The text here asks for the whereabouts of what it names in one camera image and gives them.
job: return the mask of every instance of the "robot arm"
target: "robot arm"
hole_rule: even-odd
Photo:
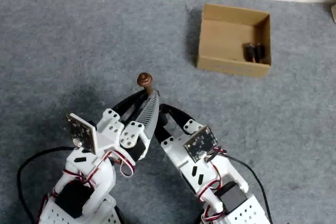
[[[164,126],[169,114],[185,133],[173,137]],[[217,139],[208,126],[196,122],[185,112],[160,105],[155,136],[194,195],[204,201],[202,223],[269,224],[248,184],[223,156]]]
[[[130,177],[135,163],[147,154],[159,114],[159,93],[150,87],[151,81],[149,74],[140,74],[138,84],[145,89],[106,109],[97,125],[73,113],[67,116],[71,139],[78,149],[68,156],[40,223],[55,223],[61,218],[71,224],[112,220],[123,224],[116,213],[116,201],[109,195],[116,183],[114,163]]]

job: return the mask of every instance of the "black rectangular marking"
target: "black rectangular marking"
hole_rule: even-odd
[[[196,173],[197,173],[197,166],[194,166],[193,167],[193,172],[191,173],[191,175],[193,175],[193,177],[195,177]]]
[[[75,163],[85,162],[86,157],[77,157],[75,160],[73,160]]]
[[[199,177],[198,177],[198,184],[201,185],[203,183],[203,177],[204,175],[203,174],[200,174]]]

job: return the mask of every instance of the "floor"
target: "floor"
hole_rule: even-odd
[[[272,68],[263,79],[195,68],[204,3],[271,14]],[[0,0],[0,218],[28,223],[16,170],[35,152],[71,145],[65,114],[94,121],[153,75],[164,102],[211,126],[256,171],[276,224],[336,217],[336,24],[329,8],[262,0]],[[67,153],[23,175],[34,214]],[[263,202],[244,167],[236,165]],[[201,204],[154,140],[111,195],[130,223],[193,223]]]

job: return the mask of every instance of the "small object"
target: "small object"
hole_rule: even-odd
[[[255,62],[255,54],[255,47],[252,43],[244,45],[244,56],[246,61]]]
[[[196,163],[204,154],[210,152],[214,145],[217,145],[217,140],[214,134],[209,126],[204,126],[191,136],[191,138],[184,144],[184,148]]]
[[[258,43],[256,45],[256,53],[255,53],[256,62],[259,63],[260,60],[262,60],[264,57],[265,57],[265,47],[262,44]]]
[[[79,138],[74,138],[72,140],[72,142],[74,143],[75,147],[77,147],[77,148],[81,148],[82,147],[82,142],[80,141]]]
[[[138,76],[138,85],[145,88],[147,94],[151,94],[153,92],[152,89],[152,81],[153,77],[149,73],[141,73]]]

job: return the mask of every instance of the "wire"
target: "wire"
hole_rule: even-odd
[[[217,175],[219,176],[219,184],[218,184],[217,188],[215,188],[216,190],[219,190],[222,187],[222,178],[220,176],[220,173],[219,173],[219,170],[218,170],[217,166],[215,166],[211,161],[210,161],[210,163],[212,164],[213,168],[215,169]]]
[[[129,160],[124,156],[122,155],[120,152],[118,151],[115,151],[114,152],[119,156],[119,158],[121,159],[121,164],[120,164],[120,167],[119,167],[119,170],[120,170],[120,173],[126,177],[126,178],[130,178],[133,176],[134,174],[134,166],[131,164],[131,162],[129,162]],[[123,170],[122,170],[122,166],[123,165],[127,165],[127,167],[130,169],[131,173],[130,174],[126,174]]]
[[[73,147],[68,147],[68,146],[62,146],[62,147],[57,147],[57,148],[52,148],[52,149],[48,149],[48,150],[44,150],[41,152],[36,153],[35,155],[33,155],[32,157],[28,158],[26,161],[23,162],[23,164],[19,167],[19,169],[17,170],[17,175],[16,175],[16,186],[17,186],[17,191],[18,191],[18,195],[19,195],[19,199],[20,202],[28,216],[28,218],[30,219],[32,224],[36,224],[36,220],[33,216],[33,214],[31,213],[29,207],[27,206],[27,203],[23,197],[23,192],[22,192],[22,184],[21,184],[21,173],[22,170],[34,159],[43,156],[45,154],[48,153],[52,153],[52,152],[58,152],[58,151],[73,151],[74,148]]]
[[[214,213],[212,216],[209,216],[208,213],[209,213],[210,208],[211,206],[208,205],[204,213],[201,215],[202,221],[210,222],[210,221],[217,220],[225,213],[225,210],[223,210],[222,212]]]
[[[263,187],[261,181],[259,180],[257,174],[254,172],[254,170],[251,167],[249,167],[248,164],[244,163],[243,161],[240,161],[239,159],[236,159],[234,157],[231,157],[231,156],[225,154],[224,151],[222,152],[222,150],[219,151],[219,155],[223,156],[223,157],[227,157],[227,158],[229,158],[229,159],[231,159],[231,160],[233,160],[233,161],[235,161],[237,163],[240,163],[241,165],[244,165],[247,169],[250,170],[250,172],[253,174],[254,178],[258,182],[258,184],[260,186],[260,189],[261,189],[261,192],[262,192],[262,196],[264,197],[268,220],[269,220],[270,224],[273,224],[271,213],[270,213],[269,206],[268,206],[268,200],[267,200],[267,197],[266,197],[266,193],[265,193],[264,187]]]
[[[88,183],[88,182],[91,180],[91,178],[94,176],[94,174],[98,171],[98,167],[99,167],[99,165],[100,165],[101,163],[103,163],[103,162],[110,156],[111,153],[112,153],[112,152],[109,151],[109,152],[106,152],[106,153],[104,154],[104,156],[103,156],[103,158],[101,159],[101,161],[99,162],[99,164],[98,164],[98,165],[95,167],[95,169],[93,169],[93,171],[89,174],[88,178],[85,179],[85,180],[82,182],[83,184],[86,184],[86,183]]]
[[[205,191],[207,189],[209,189],[214,183],[220,182],[218,179],[214,179],[213,181],[211,181],[209,184],[207,184],[202,190],[201,192],[198,194],[198,198],[200,201],[203,202],[203,200],[201,199],[201,196],[203,195],[203,193],[205,193]]]

